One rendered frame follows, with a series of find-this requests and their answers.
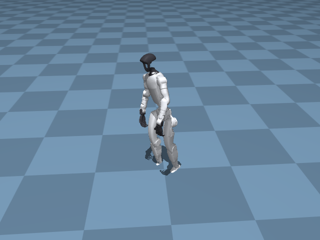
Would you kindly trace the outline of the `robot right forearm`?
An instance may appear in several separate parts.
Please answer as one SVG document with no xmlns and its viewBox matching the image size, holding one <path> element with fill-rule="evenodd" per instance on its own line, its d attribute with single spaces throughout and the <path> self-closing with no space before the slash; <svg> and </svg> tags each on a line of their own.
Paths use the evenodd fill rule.
<svg viewBox="0 0 320 240">
<path fill-rule="evenodd" d="M 146 96 L 143 96 L 143 94 L 142 94 L 142 102 L 141 102 L 141 105 L 140 105 L 140 109 L 142 109 L 142 113 L 146 112 L 148 100 L 149 100 L 149 98 L 146 97 Z"/>
</svg>

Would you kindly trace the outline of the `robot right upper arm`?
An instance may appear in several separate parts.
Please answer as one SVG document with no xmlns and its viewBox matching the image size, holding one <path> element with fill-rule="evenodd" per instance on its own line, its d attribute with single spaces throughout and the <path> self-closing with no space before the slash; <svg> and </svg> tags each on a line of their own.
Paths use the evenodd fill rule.
<svg viewBox="0 0 320 240">
<path fill-rule="evenodd" d="M 150 97 L 151 94 L 150 94 L 150 92 L 149 92 L 149 90 L 147 88 L 145 76 L 146 76 L 146 74 L 143 75 L 144 88 L 145 88 L 145 90 L 143 91 L 143 96 Z"/>
</svg>

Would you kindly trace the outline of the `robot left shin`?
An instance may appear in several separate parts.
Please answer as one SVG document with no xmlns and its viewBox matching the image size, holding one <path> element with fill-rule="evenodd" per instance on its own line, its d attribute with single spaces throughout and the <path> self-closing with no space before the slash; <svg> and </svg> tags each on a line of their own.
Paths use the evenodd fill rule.
<svg viewBox="0 0 320 240">
<path fill-rule="evenodd" d="M 174 144 L 172 151 L 167 150 L 168 157 L 173 165 L 173 167 L 178 168 L 178 150 L 177 146 Z"/>
</svg>

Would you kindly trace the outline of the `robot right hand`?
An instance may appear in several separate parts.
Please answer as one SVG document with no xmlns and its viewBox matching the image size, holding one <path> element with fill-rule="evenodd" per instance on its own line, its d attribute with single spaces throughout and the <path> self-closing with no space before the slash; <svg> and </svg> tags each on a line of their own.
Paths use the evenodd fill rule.
<svg viewBox="0 0 320 240">
<path fill-rule="evenodd" d="M 145 118 L 145 114 L 146 113 L 143 113 L 143 110 L 140 109 L 139 110 L 139 114 L 140 114 L 140 117 L 139 117 L 139 123 L 141 124 L 142 127 L 146 128 L 148 125 L 146 124 L 146 118 Z"/>
</svg>

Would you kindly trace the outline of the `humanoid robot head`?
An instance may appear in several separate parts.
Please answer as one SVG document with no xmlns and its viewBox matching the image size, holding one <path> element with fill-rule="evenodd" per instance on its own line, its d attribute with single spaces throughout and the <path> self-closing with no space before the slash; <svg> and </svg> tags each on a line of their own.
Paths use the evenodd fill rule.
<svg viewBox="0 0 320 240">
<path fill-rule="evenodd" d="M 140 59 L 140 62 L 143 63 L 144 69 L 146 72 L 149 72 L 149 76 L 154 75 L 156 72 L 159 73 L 154 67 L 150 67 L 150 64 L 152 63 L 152 61 L 156 60 L 155 55 L 153 55 L 152 53 L 147 53 L 145 55 L 143 55 Z M 147 64 L 147 68 L 146 68 L 146 64 Z M 155 72 L 154 74 L 152 74 L 153 72 Z M 156 74 L 157 74 L 156 73 Z"/>
</svg>

